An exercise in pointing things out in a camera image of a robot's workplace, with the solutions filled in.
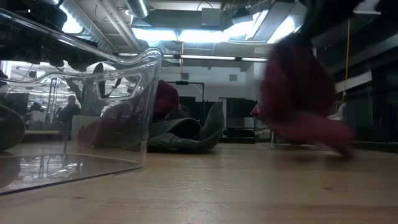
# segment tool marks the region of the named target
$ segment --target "gray fabric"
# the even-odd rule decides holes
[[[15,111],[0,105],[0,152],[16,146],[25,135],[25,122]]]
[[[207,151],[217,145],[223,129],[223,107],[221,103],[215,103],[203,128],[192,118],[153,124],[148,147],[174,151]]]

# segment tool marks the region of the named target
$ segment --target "ceiling pipe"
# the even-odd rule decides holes
[[[126,25],[125,21],[122,19],[122,17],[119,15],[115,7],[110,3],[110,0],[103,0],[105,7],[113,16],[116,18],[116,20],[119,22],[119,25],[123,28],[123,30],[126,32],[127,36],[131,39],[131,41],[134,43],[136,46],[136,49],[141,52],[141,45],[139,44],[137,37],[134,35],[132,32],[131,28],[128,28]]]
[[[52,0],[53,4],[59,3],[59,0]],[[93,21],[80,9],[80,7],[73,0],[64,0],[61,9],[66,10],[80,26],[82,26],[82,33],[75,35],[77,37],[84,36],[84,39],[96,42],[98,48],[107,52],[115,52],[116,48],[104,36],[104,34],[95,26]]]
[[[96,0],[96,3],[98,7],[104,11],[105,16],[109,19],[109,21],[112,23],[114,28],[120,33],[122,38],[127,42],[128,46],[132,49],[133,52],[137,51],[137,47],[134,45],[134,42],[124,33],[122,28],[119,27],[119,25],[116,23],[116,21],[113,19],[112,15],[108,12],[108,10],[105,8],[104,4],[102,3],[102,0]]]
[[[147,0],[125,0],[127,8],[135,18],[145,18],[149,14]]]

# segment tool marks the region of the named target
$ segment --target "duct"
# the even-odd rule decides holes
[[[149,5],[147,0],[125,0],[126,6],[132,16],[135,18],[145,18],[149,14]]]
[[[138,49],[139,52],[142,51],[141,46],[136,38],[136,36],[132,33],[131,28],[128,28],[122,17],[120,17],[119,13],[116,11],[114,6],[110,4],[109,0],[104,0],[104,5],[106,8],[109,10],[110,13],[113,14],[113,16],[116,18],[116,20],[119,22],[119,25],[123,28],[123,30],[126,32],[127,36],[131,39],[131,41],[134,43],[136,49]]]
[[[220,16],[221,20],[218,26],[207,26],[202,23],[201,11],[157,9],[151,11],[147,18],[141,21],[134,21],[133,26],[138,28],[148,28],[146,24],[149,24],[153,28],[225,30],[233,25],[232,19],[226,12],[220,12]]]
[[[64,0],[62,6],[74,20],[82,26],[83,31],[79,36],[85,36],[85,39],[96,42],[98,48],[107,52],[115,52],[116,48],[111,42],[102,34],[102,32],[94,25],[93,21],[76,5],[72,0]]]
[[[96,0],[96,3],[98,7],[104,11],[105,16],[109,19],[109,21],[112,23],[114,28],[119,32],[120,36],[126,41],[128,46],[133,50],[137,50],[134,42],[124,33],[124,31],[119,27],[119,25],[116,23],[116,21],[113,19],[112,15],[108,12],[108,10],[105,8],[104,4],[102,3],[102,0]]]

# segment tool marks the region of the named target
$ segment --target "transparent plastic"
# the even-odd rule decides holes
[[[19,169],[0,194],[144,165],[161,51],[117,57],[3,9],[0,29],[0,164]]]

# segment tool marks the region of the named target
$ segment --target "ceiling light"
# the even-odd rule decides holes
[[[246,35],[246,38],[245,38],[246,40],[254,37],[254,34],[256,34],[257,30],[259,30],[262,22],[264,21],[264,19],[267,16],[267,14],[268,14],[268,10],[264,10],[262,12],[258,12],[253,15],[254,22],[253,22],[253,25],[252,25],[250,31]]]
[[[219,43],[228,41],[222,31],[183,30],[179,40],[189,43]]]
[[[243,35],[246,35],[251,30],[253,23],[253,21],[241,22],[224,30],[223,33],[225,36],[228,37],[228,39],[230,39],[231,37],[241,37]]]
[[[205,56],[205,55],[181,55],[183,59],[208,59],[208,60],[235,60],[235,57]]]
[[[146,41],[157,41],[157,40],[177,40],[177,35],[173,30],[167,29],[139,29],[132,28],[134,35],[137,39]]]
[[[243,62],[266,62],[268,59],[266,58],[242,58]]]
[[[294,20],[292,16],[286,17],[285,21],[275,30],[274,34],[267,41],[268,44],[273,44],[278,40],[284,38],[295,30]]]
[[[60,6],[60,9],[68,16],[68,20],[64,23],[62,27],[62,31],[67,34],[79,34],[83,28],[77,23],[77,21],[72,17],[71,14],[64,8],[64,6]]]

